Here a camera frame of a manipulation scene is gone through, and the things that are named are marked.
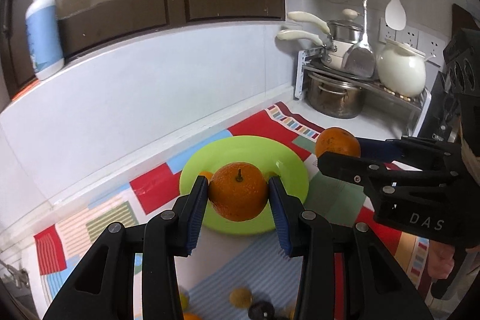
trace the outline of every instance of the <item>plate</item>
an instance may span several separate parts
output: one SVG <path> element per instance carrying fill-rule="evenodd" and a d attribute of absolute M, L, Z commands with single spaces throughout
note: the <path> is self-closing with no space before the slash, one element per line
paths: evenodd
<path fill-rule="evenodd" d="M 307 169 L 298 155 L 278 141 L 258 136 L 228 137 L 198 150 L 182 170 L 180 194 L 190 193 L 199 172 L 215 172 L 234 162 L 253 164 L 263 173 L 275 172 L 280 175 L 287 194 L 300 198 L 302 203 L 307 198 Z M 203 224 L 215 231 L 234 235 L 258 234 L 275 228 L 269 203 L 254 219 L 234 222 L 217 214 L 208 202 Z"/>

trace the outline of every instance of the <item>dark purple fruit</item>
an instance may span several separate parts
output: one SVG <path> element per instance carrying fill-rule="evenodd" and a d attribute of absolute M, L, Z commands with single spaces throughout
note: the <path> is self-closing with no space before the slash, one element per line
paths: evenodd
<path fill-rule="evenodd" d="M 248 308 L 248 317 L 251 320 L 274 320 L 275 308 L 267 301 L 258 301 Z"/>

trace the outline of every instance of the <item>baseboard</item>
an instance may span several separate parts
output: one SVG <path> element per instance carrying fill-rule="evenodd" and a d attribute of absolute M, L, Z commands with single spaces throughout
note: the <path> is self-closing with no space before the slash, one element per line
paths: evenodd
<path fill-rule="evenodd" d="M 78 181 L 23 216 L 0 234 L 3 252 L 18 252 L 21 243 L 31 244 L 28 237 L 84 209 L 92 199 L 114 190 L 148 172 L 183 150 L 228 128 L 271 104 L 293 98 L 290 83 L 273 88 L 235 105 L 195 121 L 118 159 Z"/>

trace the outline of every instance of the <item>electrical outlet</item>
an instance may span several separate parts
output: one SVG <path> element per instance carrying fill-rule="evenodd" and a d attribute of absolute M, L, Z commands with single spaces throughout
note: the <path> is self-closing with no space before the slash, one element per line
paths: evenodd
<path fill-rule="evenodd" d="M 407 43 L 412 48 L 416 48 L 419 42 L 419 30 L 411 26 L 405 26 L 405 29 L 397 32 L 396 40 L 399 43 Z"/>
<path fill-rule="evenodd" d="M 443 50 L 445 49 L 446 42 L 423 31 L 420 31 L 418 36 L 417 49 L 424 52 L 427 58 L 435 55 L 435 57 L 430 58 L 429 61 L 435 63 L 441 69 L 444 63 Z"/>
<path fill-rule="evenodd" d="M 395 34 L 397 31 L 392 29 L 387 25 L 385 22 L 385 18 L 380 18 L 380 30 L 378 35 L 378 41 L 381 43 L 385 43 L 385 39 L 395 40 Z"/>

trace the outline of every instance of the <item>white ceramic jar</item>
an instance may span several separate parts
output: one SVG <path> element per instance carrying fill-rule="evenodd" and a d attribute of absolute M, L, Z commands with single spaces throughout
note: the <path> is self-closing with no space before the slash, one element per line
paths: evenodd
<path fill-rule="evenodd" d="M 425 88 L 425 54 L 408 44 L 386 39 L 377 71 L 385 87 L 405 97 L 416 97 Z"/>

